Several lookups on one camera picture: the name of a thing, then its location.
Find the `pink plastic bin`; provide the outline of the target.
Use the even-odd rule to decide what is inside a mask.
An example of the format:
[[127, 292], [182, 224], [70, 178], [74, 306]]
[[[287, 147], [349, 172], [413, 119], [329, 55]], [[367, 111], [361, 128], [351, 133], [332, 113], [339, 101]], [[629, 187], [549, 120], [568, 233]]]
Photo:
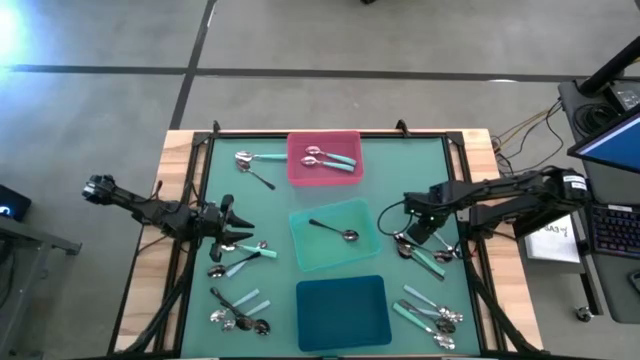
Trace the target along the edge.
[[[353, 158], [357, 161], [353, 173], [321, 165], [305, 166], [300, 160], [314, 156], [318, 160], [342, 163], [324, 155], [309, 155], [308, 146], [318, 146], [322, 151]], [[364, 175], [361, 136], [357, 131], [307, 131], [293, 132], [287, 137], [287, 178], [298, 187], [355, 185]]]

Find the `computer monitor blue screen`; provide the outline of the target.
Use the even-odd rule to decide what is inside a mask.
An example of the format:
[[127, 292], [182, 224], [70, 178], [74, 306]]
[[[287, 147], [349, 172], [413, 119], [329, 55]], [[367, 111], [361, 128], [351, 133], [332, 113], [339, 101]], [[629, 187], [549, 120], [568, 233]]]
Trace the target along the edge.
[[567, 154], [640, 174], [640, 105], [578, 141]]

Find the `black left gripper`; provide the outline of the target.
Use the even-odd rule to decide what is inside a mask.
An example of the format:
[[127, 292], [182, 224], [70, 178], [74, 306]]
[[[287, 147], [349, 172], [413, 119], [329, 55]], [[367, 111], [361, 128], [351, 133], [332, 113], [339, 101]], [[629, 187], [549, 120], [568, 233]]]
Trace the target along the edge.
[[226, 230], [227, 224], [237, 228], [254, 228], [255, 225], [249, 221], [238, 217], [232, 210], [234, 197], [231, 194], [225, 194], [219, 205], [212, 205], [209, 208], [211, 224], [207, 229], [207, 236], [212, 238], [212, 244], [209, 250], [209, 257], [214, 263], [219, 263], [222, 259], [222, 251], [224, 247], [233, 245], [239, 241], [251, 238], [252, 233], [237, 232]]

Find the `black monitor pole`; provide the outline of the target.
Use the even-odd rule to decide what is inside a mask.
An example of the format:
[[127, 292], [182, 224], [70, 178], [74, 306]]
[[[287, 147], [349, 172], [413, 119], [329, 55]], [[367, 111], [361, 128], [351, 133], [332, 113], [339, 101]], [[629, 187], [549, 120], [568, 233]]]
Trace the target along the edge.
[[606, 88], [609, 82], [623, 72], [638, 57], [640, 57], [640, 35], [632, 40], [592, 76], [582, 82], [578, 86], [578, 91], [583, 96], [595, 96]]

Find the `gray metal bench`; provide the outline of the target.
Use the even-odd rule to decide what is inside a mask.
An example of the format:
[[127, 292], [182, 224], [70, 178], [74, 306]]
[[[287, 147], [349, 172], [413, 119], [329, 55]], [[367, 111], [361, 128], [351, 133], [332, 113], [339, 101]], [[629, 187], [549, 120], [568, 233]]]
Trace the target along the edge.
[[14, 353], [22, 320], [49, 253], [78, 255], [81, 243], [51, 235], [0, 216], [0, 360]]

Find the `blue plastic bin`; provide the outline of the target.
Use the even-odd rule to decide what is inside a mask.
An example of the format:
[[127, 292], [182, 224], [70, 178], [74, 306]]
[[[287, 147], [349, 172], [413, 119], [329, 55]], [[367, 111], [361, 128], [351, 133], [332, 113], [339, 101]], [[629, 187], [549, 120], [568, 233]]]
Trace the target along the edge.
[[296, 285], [297, 341], [303, 352], [392, 342], [385, 283], [379, 275]]

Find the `black computer keyboard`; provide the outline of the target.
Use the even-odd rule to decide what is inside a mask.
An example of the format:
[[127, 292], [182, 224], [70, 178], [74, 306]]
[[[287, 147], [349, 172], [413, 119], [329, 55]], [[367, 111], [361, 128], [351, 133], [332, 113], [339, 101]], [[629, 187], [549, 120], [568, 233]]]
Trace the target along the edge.
[[640, 259], [640, 207], [592, 205], [591, 242], [597, 253]]

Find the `white paper sheet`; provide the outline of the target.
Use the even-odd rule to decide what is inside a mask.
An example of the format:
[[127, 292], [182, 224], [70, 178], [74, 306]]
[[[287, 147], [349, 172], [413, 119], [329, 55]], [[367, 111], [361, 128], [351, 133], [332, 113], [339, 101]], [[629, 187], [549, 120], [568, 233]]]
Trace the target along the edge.
[[571, 215], [527, 235], [525, 247], [529, 259], [576, 264], [580, 262]]

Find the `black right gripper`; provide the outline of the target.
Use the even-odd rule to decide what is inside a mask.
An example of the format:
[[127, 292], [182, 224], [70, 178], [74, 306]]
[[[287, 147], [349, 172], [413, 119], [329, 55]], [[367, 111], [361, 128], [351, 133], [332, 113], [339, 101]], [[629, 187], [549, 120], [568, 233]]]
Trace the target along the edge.
[[451, 210], [447, 205], [443, 205], [441, 196], [437, 190], [429, 191], [430, 210], [422, 216], [423, 227], [419, 224], [412, 224], [407, 229], [407, 234], [417, 244], [424, 244], [427, 237], [441, 228], [448, 220]]

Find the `black device blue light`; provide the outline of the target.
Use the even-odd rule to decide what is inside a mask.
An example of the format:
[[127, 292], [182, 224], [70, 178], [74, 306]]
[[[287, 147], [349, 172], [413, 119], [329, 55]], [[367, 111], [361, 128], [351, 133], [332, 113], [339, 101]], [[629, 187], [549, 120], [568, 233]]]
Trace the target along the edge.
[[0, 216], [22, 222], [32, 200], [0, 184]]

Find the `gray computer desk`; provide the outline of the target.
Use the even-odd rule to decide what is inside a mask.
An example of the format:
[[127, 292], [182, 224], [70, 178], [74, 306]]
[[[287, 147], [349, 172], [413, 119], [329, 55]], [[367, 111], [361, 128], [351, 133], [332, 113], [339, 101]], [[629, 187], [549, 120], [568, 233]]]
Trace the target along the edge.
[[[561, 106], [575, 144], [625, 113], [619, 113], [605, 97], [610, 83], [592, 97], [578, 91], [580, 84], [571, 81], [558, 86]], [[640, 174], [580, 160], [593, 196], [593, 203], [581, 211], [581, 216], [608, 310], [618, 323], [640, 324], [640, 259], [597, 253], [591, 242], [588, 222], [588, 210], [592, 205], [640, 207]]]

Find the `green table mat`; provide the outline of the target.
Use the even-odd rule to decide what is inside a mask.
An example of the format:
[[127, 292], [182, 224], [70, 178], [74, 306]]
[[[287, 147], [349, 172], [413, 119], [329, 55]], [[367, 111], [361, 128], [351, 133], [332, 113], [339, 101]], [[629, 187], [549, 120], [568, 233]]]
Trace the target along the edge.
[[[206, 196], [219, 200], [231, 194], [234, 212], [255, 225], [249, 229], [253, 242], [267, 241], [278, 253], [275, 259], [259, 257], [232, 277], [210, 278], [211, 240], [205, 239], [196, 255], [194, 275], [187, 307], [181, 354], [185, 358], [263, 358], [298, 357], [296, 285], [301, 281], [379, 275], [385, 283], [392, 342], [330, 350], [333, 357], [365, 356], [399, 358], [429, 356], [440, 352], [431, 336], [399, 315], [392, 305], [406, 299], [418, 307], [427, 303], [407, 293], [409, 285], [421, 294], [464, 315], [456, 327], [453, 340], [458, 355], [476, 356], [480, 352], [479, 335], [474, 318], [464, 263], [453, 260], [444, 267], [444, 281], [433, 277], [410, 259], [400, 257], [392, 233], [408, 220], [400, 199], [404, 192], [423, 192], [431, 185], [448, 179], [445, 148], [436, 138], [369, 138], [363, 141], [364, 176], [360, 183], [345, 186], [296, 187], [289, 183], [281, 162], [256, 162], [251, 168], [276, 189], [270, 190], [249, 173], [239, 171], [234, 155], [239, 150], [258, 154], [284, 151], [284, 139], [218, 139], [214, 143]], [[369, 203], [381, 241], [378, 255], [354, 263], [304, 272], [295, 254], [289, 227], [294, 212], [352, 198]], [[236, 307], [246, 313], [265, 300], [271, 305], [251, 315], [264, 319], [270, 327], [268, 336], [254, 331], [221, 330], [222, 323], [211, 322], [210, 315], [221, 310], [219, 300], [210, 289], [215, 287], [232, 305], [254, 289], [258, 296]]]

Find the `black power brick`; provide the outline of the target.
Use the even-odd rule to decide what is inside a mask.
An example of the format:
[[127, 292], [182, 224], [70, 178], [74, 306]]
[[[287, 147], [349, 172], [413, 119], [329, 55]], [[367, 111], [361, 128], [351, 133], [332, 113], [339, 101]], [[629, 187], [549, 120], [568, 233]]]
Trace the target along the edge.
[[640, 104], [640, 80], [611, 82], [605, 97], [619, 113], [626, 112]]

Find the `mint green plastic bin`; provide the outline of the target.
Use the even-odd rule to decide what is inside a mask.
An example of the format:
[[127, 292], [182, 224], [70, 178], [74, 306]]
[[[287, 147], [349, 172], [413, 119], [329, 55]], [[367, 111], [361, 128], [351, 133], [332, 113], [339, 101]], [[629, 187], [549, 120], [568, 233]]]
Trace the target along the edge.
[[[339, 230], [355, 230], [359, 239], [345, 241], [338, 233], [308, 223], [315, 219]], [[289, 215], [289, 227], [300, 269], [329, 269], [374, 257], [381, 251], [369, 203], [364, 198], [322, 205]]]

